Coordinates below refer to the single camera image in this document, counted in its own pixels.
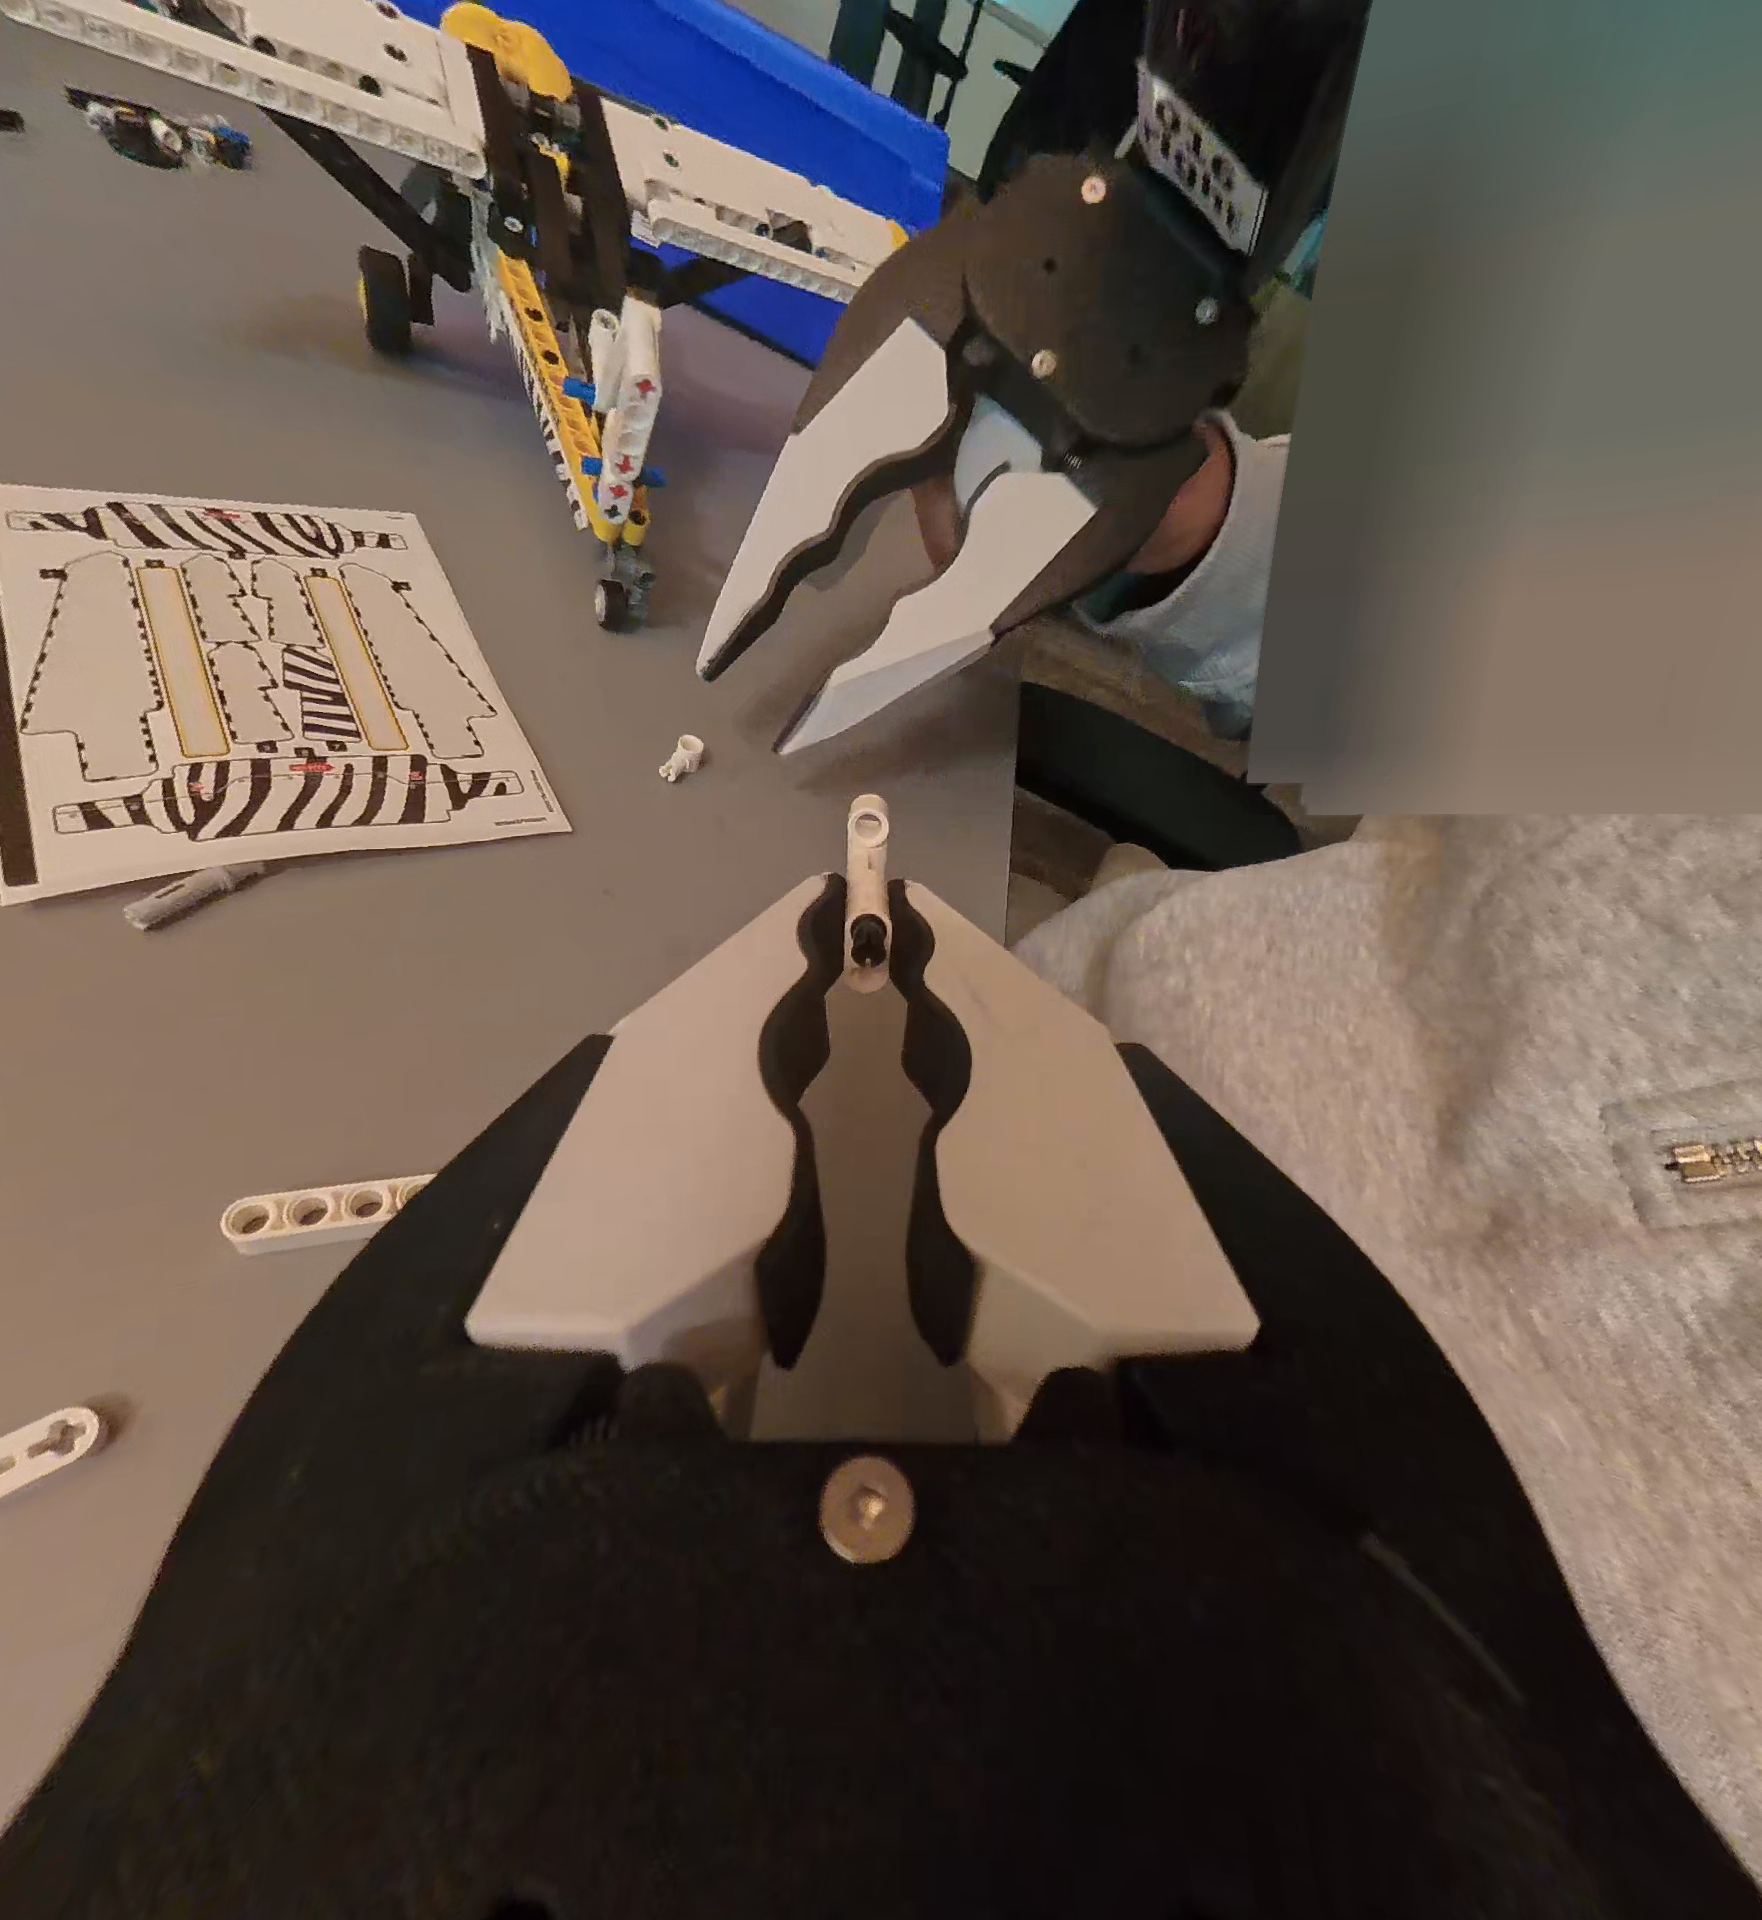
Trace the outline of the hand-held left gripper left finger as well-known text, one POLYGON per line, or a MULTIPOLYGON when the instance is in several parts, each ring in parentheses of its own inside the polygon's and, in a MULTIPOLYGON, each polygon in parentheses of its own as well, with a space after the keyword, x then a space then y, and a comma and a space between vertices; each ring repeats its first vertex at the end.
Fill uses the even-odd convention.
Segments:
POLYGON ((800 1093, 825 1063, 845 883, 808 875, 607 1037, 581 1101, 464 1319, 472 1343, 687 1369, 750 1438, 758 1382, 821 1307, 804 1250, 800 1331, 774 1333, 756 1261, 796 1212, 821 1244, 800 1093))

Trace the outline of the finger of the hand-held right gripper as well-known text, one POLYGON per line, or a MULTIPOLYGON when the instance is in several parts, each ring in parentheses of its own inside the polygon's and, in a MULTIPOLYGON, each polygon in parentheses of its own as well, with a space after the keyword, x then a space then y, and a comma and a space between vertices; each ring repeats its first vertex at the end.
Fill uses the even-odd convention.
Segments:
POLYGON ((958 405, 948 347, 907 319, 806 411, 716 597, 698 653, 706 684, 780 619, 794 589, 841 553, 871 502, 925 478, 952 452, 958 405))
POLYGON ((1038 585, 1097 518, 1073 476, 1046 468, 1040 442, 990 397, 974 403, 954 472, 958 553, 893 603, 881 633, 839 664, 774 742, 798 754, 859 730, 887 708, 988 653, 1038 585))

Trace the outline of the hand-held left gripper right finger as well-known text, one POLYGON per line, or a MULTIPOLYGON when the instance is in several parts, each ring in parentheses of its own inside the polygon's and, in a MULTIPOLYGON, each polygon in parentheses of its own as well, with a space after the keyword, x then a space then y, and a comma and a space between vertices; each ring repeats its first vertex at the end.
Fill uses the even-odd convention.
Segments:
POLYGON ((913 1325, 1006 1442, 1060 1371, 1246 1349, 1258 1315, 1109 1031, 931 889, 891 883, 901 1069, 927 1107, 913 1325))

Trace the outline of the white lego connector with pin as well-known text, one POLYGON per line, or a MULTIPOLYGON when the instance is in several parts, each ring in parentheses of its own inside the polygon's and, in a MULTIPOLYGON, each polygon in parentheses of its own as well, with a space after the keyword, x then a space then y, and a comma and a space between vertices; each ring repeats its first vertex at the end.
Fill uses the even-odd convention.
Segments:
POLYGON ((845 847, 845 984, 875 992, 889 982, 893 916, 887 849, 889 803, 867 793, 849 805, 845 847))

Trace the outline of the white two-hole lego link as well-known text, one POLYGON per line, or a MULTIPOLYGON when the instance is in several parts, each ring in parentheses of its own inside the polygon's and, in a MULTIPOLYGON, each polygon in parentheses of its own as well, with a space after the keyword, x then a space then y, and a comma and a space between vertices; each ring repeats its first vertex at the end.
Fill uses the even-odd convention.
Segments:
POLYGON ((107 1422, 91 1406, 69 1406, 0 1436, 0 1501, 8 1501, 99 1452, 107 1422))

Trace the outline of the white five-hole lego beam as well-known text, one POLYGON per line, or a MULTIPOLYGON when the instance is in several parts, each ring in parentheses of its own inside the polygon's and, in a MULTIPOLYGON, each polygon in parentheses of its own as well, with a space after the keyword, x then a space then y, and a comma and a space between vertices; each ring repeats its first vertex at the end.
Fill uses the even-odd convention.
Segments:
POLYGON ((246 1258, 359 1244, 379 1234, 431 1180, 409 1176, 250 1194, 222 1210, 220 1232, 246 1258))

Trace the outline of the grey lego axle pin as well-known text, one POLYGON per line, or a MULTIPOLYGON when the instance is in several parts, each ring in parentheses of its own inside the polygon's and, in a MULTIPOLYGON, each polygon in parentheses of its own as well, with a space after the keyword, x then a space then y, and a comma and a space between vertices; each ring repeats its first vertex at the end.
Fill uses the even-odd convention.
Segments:
POLYGON ((179 875, 151 893, 127 902, 121 912, 127 926, 149 934, 228 899, 268 875, 264 861, 230 861, 179 875))

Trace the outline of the lego technic aircraft model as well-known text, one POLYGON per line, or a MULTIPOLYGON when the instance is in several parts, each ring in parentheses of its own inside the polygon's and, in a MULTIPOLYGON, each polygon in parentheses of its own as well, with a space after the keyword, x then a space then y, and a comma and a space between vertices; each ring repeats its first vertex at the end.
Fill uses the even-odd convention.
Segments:
POLYGON ((272 121, 393 236, 359 252, 369 345, 405 357, 433 288, 506 337, 577 526, 597 621, 653 589, 661 317, 758 278, 849 303, 905 230, 831 188, 579 81, 524 20, 454 4, 0 2, 60 40, 272 121))

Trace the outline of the cluster of dark lego pieces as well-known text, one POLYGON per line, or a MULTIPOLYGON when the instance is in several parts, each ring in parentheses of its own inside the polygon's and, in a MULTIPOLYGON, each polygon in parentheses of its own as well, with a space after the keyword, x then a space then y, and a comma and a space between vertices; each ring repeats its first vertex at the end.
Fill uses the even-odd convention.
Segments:
POLYGON ((121 157, 155 171, 252 167, 250 137, 218 115, 177 117, 145 103, 69 87, 65 101, 121 157))

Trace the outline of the black chair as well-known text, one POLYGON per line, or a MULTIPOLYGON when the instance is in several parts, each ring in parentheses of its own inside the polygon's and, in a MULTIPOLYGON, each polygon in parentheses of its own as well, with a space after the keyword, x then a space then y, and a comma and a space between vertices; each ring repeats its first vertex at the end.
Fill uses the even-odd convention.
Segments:
POLYGON ((1230 871, 1304 851, 1248 781, 1073 692, 1022 684, 1014 746, 1018 791, 1169 867, 1230 871))

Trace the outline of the person's grey fleece clothing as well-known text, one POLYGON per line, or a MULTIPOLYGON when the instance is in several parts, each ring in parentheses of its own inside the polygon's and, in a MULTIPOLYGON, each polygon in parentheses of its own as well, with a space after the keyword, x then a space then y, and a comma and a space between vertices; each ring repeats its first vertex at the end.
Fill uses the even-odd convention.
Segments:
POLYGON ((1369 821, 1014 952, 1417 1311, 1762 1892, 1762 815, 1369 821))

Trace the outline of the blue plastic bin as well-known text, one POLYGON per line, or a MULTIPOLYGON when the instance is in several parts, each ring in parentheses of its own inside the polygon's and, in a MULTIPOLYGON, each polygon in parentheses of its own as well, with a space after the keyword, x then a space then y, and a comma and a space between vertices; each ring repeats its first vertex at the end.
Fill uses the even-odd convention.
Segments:
POLYGON ((470 85, 500 202, 599 405, 665 391, 663 317, 722 305, 821 371, 895 327, 901 246, 939 212, 946 137, 734 4, 403 4, 470 85))

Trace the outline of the zebra print sticker sheet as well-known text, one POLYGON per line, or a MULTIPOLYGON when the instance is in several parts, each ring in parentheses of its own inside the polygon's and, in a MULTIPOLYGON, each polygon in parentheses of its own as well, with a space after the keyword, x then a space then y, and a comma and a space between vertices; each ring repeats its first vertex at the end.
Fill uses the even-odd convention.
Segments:
POLYGON ((0 899, 569 835, 421 522, 0 484, 0 899))

